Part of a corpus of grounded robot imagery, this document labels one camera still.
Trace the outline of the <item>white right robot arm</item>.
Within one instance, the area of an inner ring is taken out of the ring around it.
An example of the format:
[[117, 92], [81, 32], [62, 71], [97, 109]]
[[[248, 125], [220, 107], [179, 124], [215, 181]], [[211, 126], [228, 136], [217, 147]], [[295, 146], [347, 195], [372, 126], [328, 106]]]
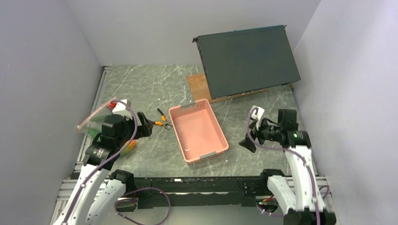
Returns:
[[328, 211], [316, 182], [313, 167], [312, 145], [309, 134], [299, 130], [297, 111], [280, 109], [277, 122], [265, 117], [265, 110], [252, 106], [247, 121], [244, 140], [239, 145], [255, 153], [257, 148], [266, 149], [265, 141], [280, 144], [291, 169], [294, 187], [288, 185], [286, 177], [276, 170], [263, 172], [259, 190], [271, 194], [283, 212], [285, 225], [335, 225], [337, 217]]

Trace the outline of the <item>pink plastic basket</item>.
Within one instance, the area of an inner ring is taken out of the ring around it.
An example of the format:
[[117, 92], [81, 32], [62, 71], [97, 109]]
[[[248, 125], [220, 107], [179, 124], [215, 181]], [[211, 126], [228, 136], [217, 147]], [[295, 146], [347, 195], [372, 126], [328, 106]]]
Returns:
[[207, 99], [171, 107], [168, 113], [186, 163], [192, 164], [229, 149], [227, 139]]

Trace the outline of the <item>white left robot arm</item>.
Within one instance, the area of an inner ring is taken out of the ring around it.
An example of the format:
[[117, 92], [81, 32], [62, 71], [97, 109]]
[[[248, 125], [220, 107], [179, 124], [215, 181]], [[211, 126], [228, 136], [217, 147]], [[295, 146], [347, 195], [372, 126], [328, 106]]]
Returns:
[[152, 123], [143, 112], [132, 115], [128, 110], [93, 113], [78, 131], [94, 132], [86, 149], [80, 175], [65, 208], [55, 220], [56, 225], [95, 225], [119, 197], [134, 193], [134, 175], [117, 170], [115, 161], [136, 139], [152, 134]]

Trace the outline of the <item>clear zip top bag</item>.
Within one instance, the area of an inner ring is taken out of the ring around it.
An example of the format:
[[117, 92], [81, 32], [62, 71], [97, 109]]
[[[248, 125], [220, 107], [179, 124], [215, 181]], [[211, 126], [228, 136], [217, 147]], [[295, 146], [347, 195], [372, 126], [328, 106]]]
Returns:
[[130, 105], [129, 100], [114, 97], [77, 126], [77, 131], [85, 133], [91, 141], [84, 147], [84, 160], [105, 160], [129, 142], [135, 126]]

